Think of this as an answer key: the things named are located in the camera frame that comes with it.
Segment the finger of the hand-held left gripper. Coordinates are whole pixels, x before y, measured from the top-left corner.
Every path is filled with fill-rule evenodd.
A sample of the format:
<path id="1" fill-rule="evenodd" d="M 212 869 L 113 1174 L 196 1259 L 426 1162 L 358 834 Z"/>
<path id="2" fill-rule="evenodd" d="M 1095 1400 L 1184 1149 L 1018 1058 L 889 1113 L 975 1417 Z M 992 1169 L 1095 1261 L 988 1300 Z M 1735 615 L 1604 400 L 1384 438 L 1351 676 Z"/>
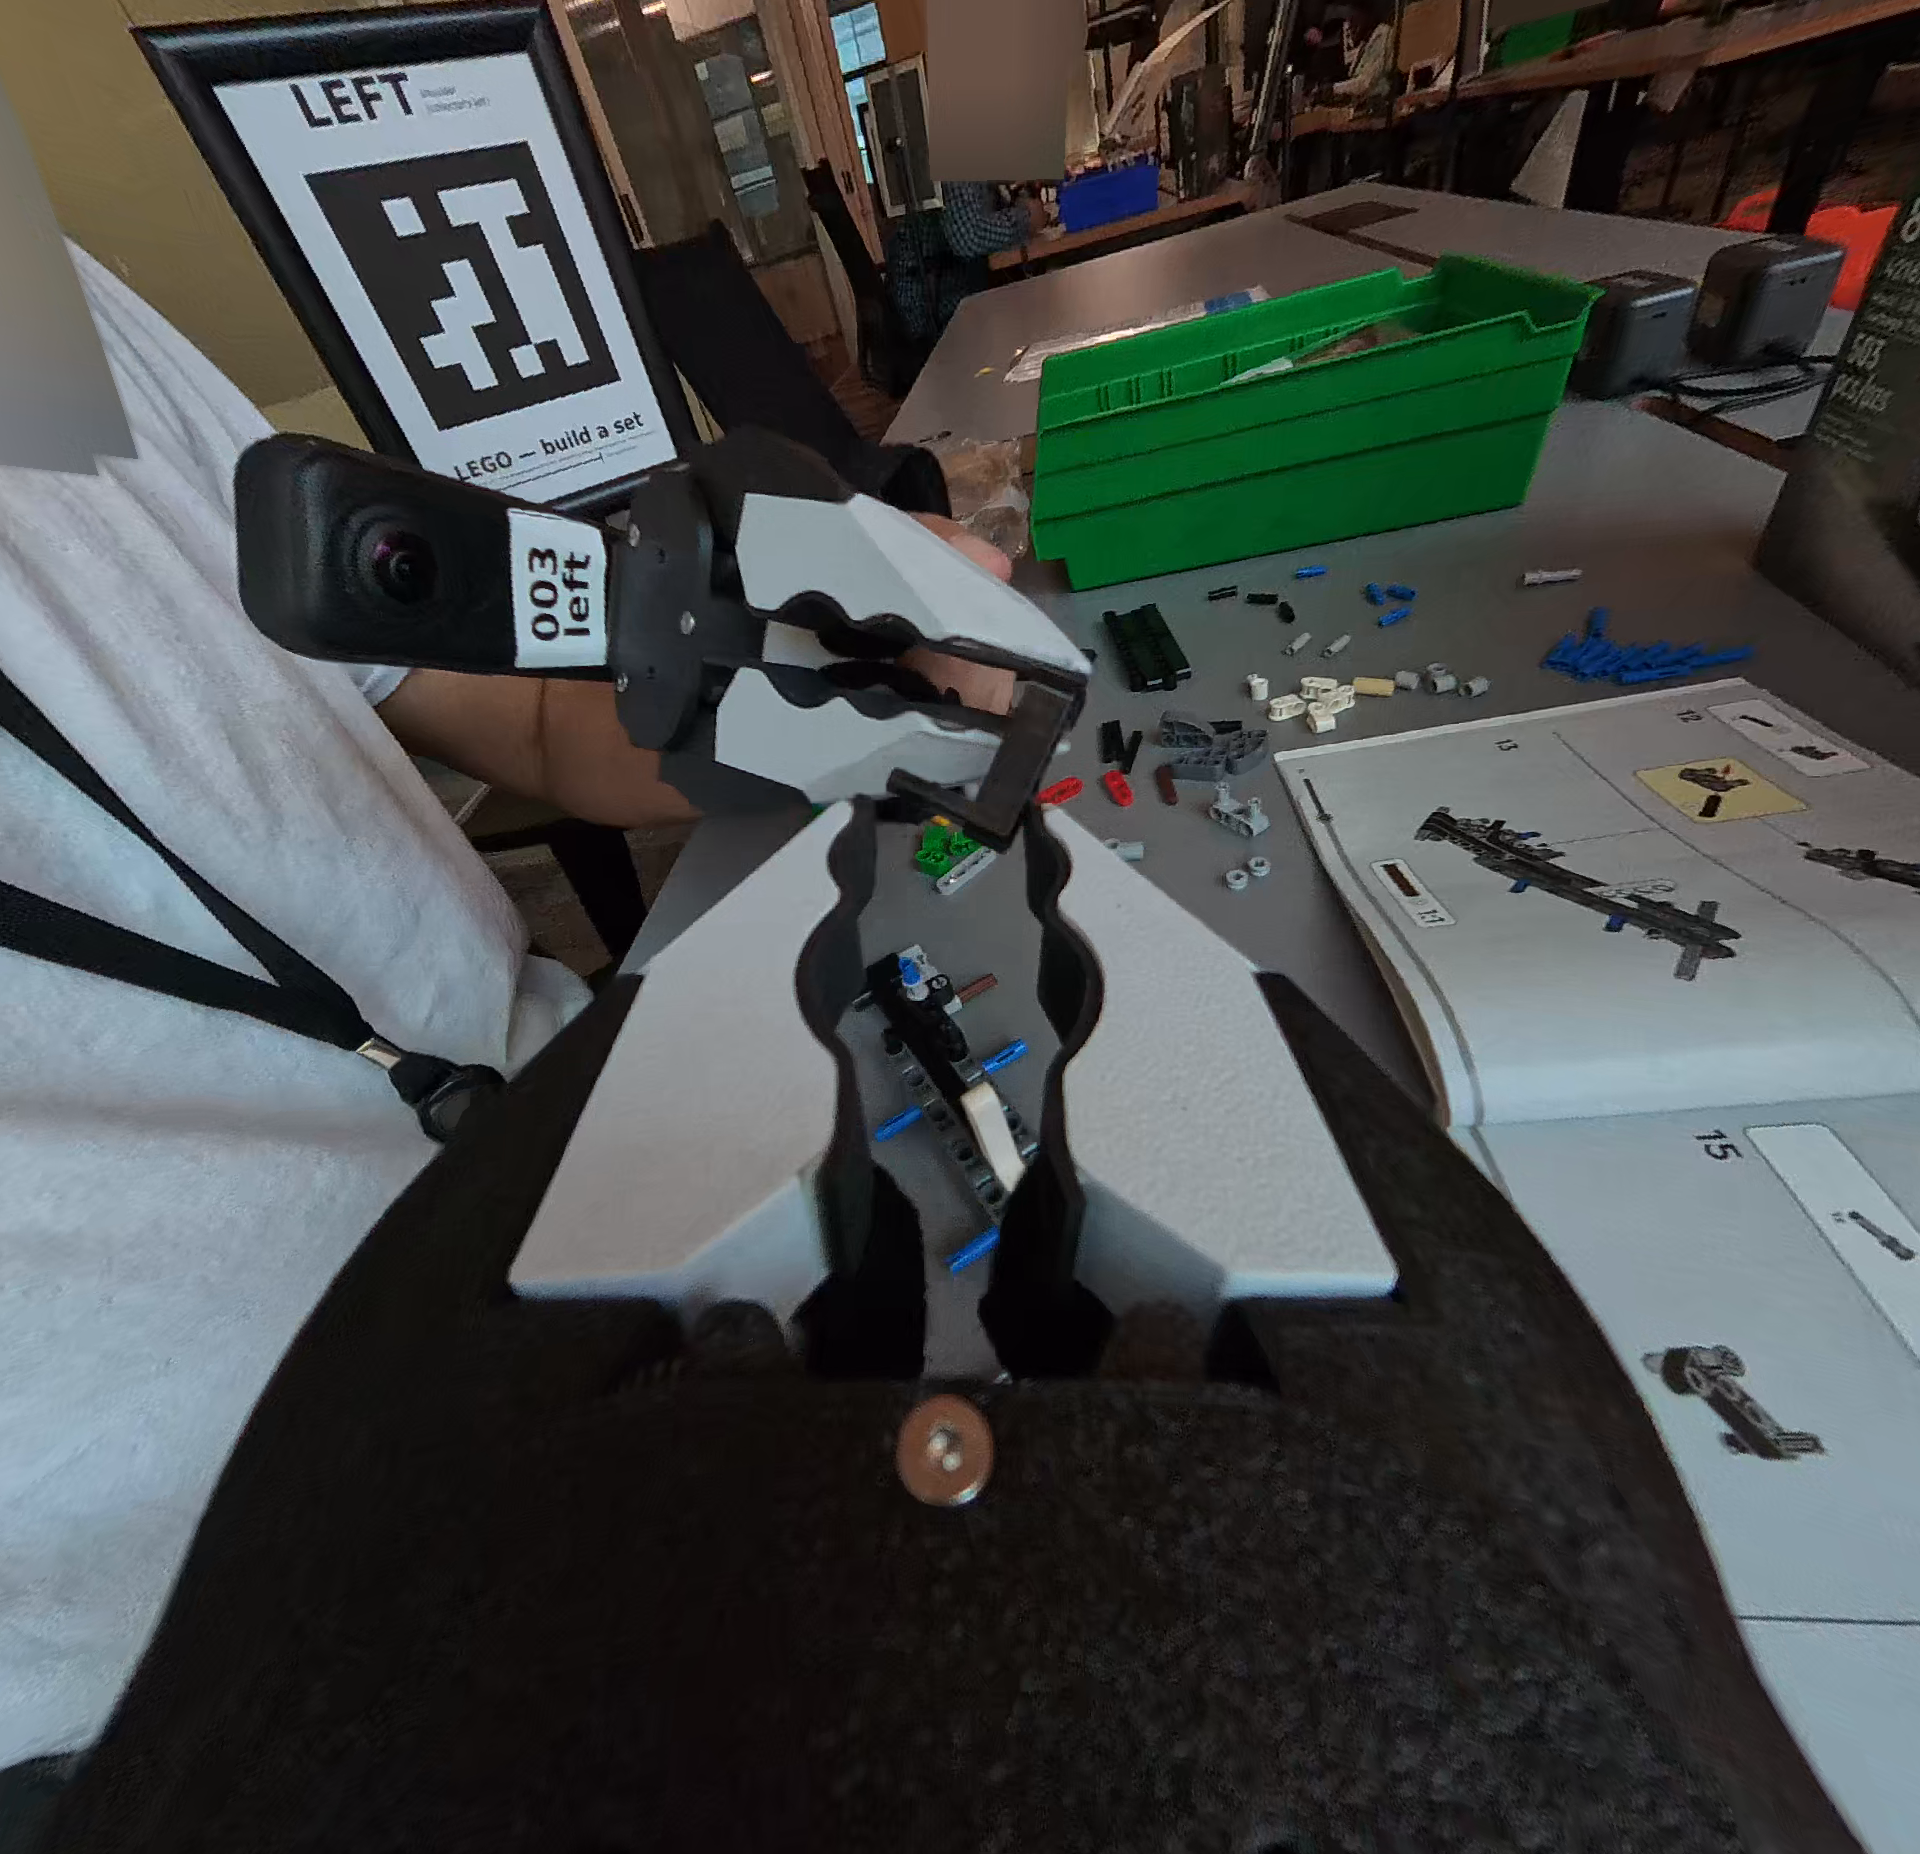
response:
<path id="1" fill-rule="evenodd" d="M 850 694 L 789 701 L 754 668 L 734 671 L 712 725 L 712 808 L 825 807 L 885 798 L 893 776 L 975 787 L 992 767 L 1008 716 L 954 704 L 872 713 Z"/>
<path id="2" fill-rule="evenodd" d="M 734 531 L 748 610 L 766 622 L 766 668 L 823 670 L 876 660 L 893 642 L 943 650 L 980 668 L 1090 677 L 1074 642 L 1008 578 L 992 576 L 925 523 L 852 495 L 823 501 L 751 493 Z M 842 653 L 827 650 L 841 636 Z"/>

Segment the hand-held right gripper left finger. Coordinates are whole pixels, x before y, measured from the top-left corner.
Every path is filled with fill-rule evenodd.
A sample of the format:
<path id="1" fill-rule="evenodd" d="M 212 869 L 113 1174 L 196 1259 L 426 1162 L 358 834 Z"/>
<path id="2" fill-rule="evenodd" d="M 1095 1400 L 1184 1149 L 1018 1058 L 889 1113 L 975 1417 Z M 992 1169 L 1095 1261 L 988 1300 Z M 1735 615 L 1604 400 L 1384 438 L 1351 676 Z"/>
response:
<path id="1" fill-rule="evenodd" d="M 512 1265 L 523 1299 L 805 1303 L 873 1234 L 842 1011 L 876 807 L 821 810 L 641 972 Z"/>

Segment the black lego frame piece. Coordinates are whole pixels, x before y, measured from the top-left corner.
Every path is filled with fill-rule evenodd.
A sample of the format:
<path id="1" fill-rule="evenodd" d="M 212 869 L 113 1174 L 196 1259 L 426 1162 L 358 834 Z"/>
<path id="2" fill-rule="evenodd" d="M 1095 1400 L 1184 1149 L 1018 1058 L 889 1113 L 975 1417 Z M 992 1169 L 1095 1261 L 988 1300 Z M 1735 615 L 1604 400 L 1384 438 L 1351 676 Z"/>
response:
<path id="1" fill-rule="evenodd" d="M 912 810 L 949 819 L 981 849 L 1007 855 L 1084 707 L 1084 688 L 1020 683 L 1010 712 L 988 729 L 992 752 L 972 779 L 940 784 L 925 773 L 893 769 L 885 793 Z"/>

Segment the grey black lego assembly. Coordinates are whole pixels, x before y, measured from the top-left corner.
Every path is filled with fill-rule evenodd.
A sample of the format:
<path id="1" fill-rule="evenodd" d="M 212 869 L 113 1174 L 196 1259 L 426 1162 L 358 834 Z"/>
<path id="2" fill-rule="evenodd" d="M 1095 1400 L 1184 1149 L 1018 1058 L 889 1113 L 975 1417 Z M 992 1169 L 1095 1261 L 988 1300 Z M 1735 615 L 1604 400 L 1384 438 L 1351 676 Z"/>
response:
<path id="1" fill-rule="evenodd" d="M 879 1050 L 903 1091 L 901 1108 L 873 1126 L 873 1144 L 928 1138 L 980 1217 L 977 1233 L 946 1254 L 949 1276 L 994 1254 L 1012 1195 L 1039 1152 L 1036 1130 L 999 1089 L 1025 1045 L 1015 1037 L 977 1053 L 964 1025 L 967 1003 L 992 988 L 994 978 L 955 988 L 923 947 L 906 947 L 872 960 L 854 1000 L 873 1018 Z"/>

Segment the black ribbed lego piece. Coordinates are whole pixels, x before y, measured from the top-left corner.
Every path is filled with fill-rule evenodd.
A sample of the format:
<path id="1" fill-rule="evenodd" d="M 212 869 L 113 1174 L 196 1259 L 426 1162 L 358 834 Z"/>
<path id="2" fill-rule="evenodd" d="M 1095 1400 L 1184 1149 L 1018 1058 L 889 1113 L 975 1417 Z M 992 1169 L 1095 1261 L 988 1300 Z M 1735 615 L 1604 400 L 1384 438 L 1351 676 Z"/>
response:
<path id="1" fill-rule="evenodd" d="M 1191 680 L 1186 651 L 1159 605 L 1105 610 L 1101 626 L 1130 694 L 1170 694 Z"/>

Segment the grey curved lego beams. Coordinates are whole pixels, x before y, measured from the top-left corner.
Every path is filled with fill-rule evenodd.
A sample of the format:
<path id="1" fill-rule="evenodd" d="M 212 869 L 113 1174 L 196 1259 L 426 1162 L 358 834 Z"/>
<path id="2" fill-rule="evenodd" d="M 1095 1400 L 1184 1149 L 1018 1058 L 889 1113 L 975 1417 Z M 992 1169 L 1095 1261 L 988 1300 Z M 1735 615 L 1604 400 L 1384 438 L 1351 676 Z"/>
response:
<path id="1" fill-rule="evenodd" d="M 1159 776 L 1170 787 L 1223 787 L 1253 773 L 1266 758 L 1266 726 L 1199 722 L 1164 713 L 1154 734 Z"/>

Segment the lego instruction booklet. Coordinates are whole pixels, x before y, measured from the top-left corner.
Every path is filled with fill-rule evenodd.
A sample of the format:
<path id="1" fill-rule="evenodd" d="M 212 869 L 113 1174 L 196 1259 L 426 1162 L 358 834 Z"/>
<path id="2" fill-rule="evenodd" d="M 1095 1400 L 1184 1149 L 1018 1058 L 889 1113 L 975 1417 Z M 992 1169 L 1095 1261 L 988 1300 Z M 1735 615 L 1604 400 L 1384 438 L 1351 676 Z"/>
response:
<path id="1" fill-rule="evenodd" d="M 1915 1849 L 1915 773 L 1746 683 L 1271 767 L 1812 1771 Z"/>

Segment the dark lego set box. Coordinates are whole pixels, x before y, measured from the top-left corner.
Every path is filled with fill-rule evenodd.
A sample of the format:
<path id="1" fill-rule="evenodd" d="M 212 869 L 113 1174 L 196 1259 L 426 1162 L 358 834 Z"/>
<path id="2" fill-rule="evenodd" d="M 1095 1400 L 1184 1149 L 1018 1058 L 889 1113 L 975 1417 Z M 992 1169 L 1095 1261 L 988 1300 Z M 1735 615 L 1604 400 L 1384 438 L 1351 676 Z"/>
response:
<path id="1" fill-rule="evenodd" d="M 1918 685 L 1918 200 L 1899 205 L 1754 567 Z"/>

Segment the person's left hand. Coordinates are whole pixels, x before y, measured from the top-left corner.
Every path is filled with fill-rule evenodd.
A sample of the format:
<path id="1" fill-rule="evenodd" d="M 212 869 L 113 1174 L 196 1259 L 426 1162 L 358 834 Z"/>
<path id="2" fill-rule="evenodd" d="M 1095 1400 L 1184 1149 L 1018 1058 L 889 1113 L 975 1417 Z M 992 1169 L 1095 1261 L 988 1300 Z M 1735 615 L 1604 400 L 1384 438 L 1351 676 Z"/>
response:
<path id="1" fill-rule="evenodd" d="M 912 520 L 1002 586 L 1012 583 L 1012 564 L 994 546 L 975 540 L 960 523 L 944 517 L 912 515 Z M 1015 676 L 1008 671 L 977 668 L 928 647 L 903 651 L 895 665 L 925 677 L 937 694 L 951 694 L 968 709 L 1002 716 L 1012 704 Z"/>

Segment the clear plastic bag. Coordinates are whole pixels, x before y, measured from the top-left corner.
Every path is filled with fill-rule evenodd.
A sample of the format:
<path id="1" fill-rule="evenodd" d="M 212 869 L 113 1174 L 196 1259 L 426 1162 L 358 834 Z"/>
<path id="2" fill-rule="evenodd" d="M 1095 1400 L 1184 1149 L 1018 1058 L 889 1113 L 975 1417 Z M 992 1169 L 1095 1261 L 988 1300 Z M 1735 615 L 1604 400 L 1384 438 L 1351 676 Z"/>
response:
<path id="1" fill-rule="evenodd" d="M 1036 442 L 980 442 L 960 436 L 928 439 L 949 493 L 954 522 L 1018 566 L 1030 547 L 1030 499 Z"/>

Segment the black framed marker sign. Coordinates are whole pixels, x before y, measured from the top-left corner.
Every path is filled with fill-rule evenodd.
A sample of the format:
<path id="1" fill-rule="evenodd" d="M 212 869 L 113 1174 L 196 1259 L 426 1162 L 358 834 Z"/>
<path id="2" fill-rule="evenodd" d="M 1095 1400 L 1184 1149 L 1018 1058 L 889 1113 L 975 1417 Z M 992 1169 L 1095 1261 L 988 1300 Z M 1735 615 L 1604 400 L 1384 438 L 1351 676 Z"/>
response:
<path id="1" fill-rule="evenodd" d="M 697 445 L 544 0 L 132 37 L 371 450 L 592 520 Z"/>

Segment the green plastic bin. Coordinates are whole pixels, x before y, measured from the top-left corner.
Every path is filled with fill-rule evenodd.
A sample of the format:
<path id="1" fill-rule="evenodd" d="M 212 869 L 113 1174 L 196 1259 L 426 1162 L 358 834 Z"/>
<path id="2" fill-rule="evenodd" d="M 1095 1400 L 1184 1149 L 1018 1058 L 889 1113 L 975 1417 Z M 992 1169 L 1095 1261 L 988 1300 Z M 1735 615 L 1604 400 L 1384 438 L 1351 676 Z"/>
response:
<path id="1" fill-rule="evenodd" d="M 1442 256 L 1050 355 L 1030 551 L 1095 592 L 1521 505 L 1598 300 Z"/>

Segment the small blue storage bin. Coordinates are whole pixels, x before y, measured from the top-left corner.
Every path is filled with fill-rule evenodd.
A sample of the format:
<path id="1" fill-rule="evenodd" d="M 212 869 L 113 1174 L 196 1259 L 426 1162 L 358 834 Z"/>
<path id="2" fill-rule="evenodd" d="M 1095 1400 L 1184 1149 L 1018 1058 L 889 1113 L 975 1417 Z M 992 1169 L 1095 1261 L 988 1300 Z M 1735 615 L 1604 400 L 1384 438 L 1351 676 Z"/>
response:
<path id="1" fill-rule="evenodd" d="M 1162 169 L 1152 158 L 1108 162 L 1067 176 L 1056 189 L 1056 222 L 1084 234 L 1152 214 L 1162 201 Z"/>

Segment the black box device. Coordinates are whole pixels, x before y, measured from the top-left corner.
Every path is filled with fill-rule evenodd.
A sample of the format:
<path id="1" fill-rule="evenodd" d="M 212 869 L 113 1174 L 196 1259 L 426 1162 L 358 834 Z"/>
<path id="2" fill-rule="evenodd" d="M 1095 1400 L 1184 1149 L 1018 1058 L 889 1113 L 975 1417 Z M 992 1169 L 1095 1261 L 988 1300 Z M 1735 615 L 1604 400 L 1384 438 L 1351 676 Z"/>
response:
<path id="1" fill-rule="evenodd" d="M 1808 354 L 1843 267 L 1843 246 L 1808 234 L 1767 234 L 1719 250 L 1692 302 L 1687 355 L 1740 374 Z"/>
<path id="2" fill-rule="evenodd" d="M 1567 395 L 1615 402 L 1668 386 L 1690 359 L 1687 336 L 1700 282 L 1628 269 L 1594 282 L 1586 334 L 1567 381 Z"/>

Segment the long wooden workbench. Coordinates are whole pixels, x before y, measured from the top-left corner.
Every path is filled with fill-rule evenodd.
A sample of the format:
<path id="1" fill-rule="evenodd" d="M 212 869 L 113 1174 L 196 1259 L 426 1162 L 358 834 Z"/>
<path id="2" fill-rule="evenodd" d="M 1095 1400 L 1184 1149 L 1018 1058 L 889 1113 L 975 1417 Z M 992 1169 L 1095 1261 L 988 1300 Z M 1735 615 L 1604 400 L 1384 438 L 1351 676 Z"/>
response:
<path id="1" fill-rule="evenodd" d="M 1609 82 L 1697 75 L 1709 68 L 1756 63 L 1814 42 L 1877 33 L 1918 16 L 1918 0 L 1804 0 L 1739 13 L 1709 25 L 1675 20 L 1660 30 L 1598 35 L 1552 57 L 1474 75 L 1458 87 L 1396 95 L 1378 112 L 1344 107 L 1303 109 L 1291 123 L 1297 139 L 1373 134 L 1436 112 L 1453 97 L 1492 97 L 1578 91 Z"/>

